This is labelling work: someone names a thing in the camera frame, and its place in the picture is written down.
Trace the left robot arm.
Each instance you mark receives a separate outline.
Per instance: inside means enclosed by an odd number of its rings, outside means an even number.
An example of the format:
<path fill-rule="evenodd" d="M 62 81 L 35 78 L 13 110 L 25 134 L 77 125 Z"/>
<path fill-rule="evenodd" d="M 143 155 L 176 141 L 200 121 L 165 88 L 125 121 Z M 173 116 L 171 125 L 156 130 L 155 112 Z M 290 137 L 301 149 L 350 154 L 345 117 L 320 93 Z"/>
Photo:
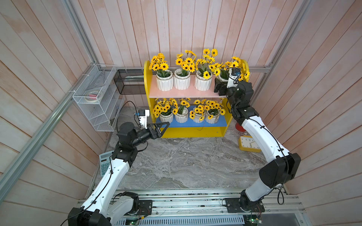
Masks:
<path fill-rule="evenodd" d="M 169 122 L 152 123 L 145 129 L 140 129 L 132 122 L 123 123 L 119 127 L 119 140 L 109 158 L 110 164 L 105 175 L 82 206 L 70 211 L 65 222 L 70 226 L 113 226 L 124 215 L 140 214 L 142 209 L 136 193 L 123 192 L 114 204 L 111 200 L 140 152 L 137 146 L 149 139 L 161 138 L 169 125 Z"/>

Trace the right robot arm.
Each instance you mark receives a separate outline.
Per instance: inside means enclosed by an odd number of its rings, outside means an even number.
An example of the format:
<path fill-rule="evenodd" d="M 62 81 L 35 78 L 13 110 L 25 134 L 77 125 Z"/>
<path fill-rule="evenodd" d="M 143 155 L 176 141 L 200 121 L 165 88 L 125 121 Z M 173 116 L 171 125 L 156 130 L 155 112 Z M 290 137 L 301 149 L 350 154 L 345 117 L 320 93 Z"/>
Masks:
<path fill-rule="evenodd" d="M 259 178 L 240 193 L 239 198 L 226 198 L 229 213 L 263 212 L 262 199 L 278 186 L 292 180 L 301 158 L 290 153 L 267 129 L 259 113 L 250 106 L 254 94 L 252 84 L 229 79 L 226 86 L 227 102 L 233 118 L 254 139 L 266 158 L 267 164 L 259 170 Z"/>

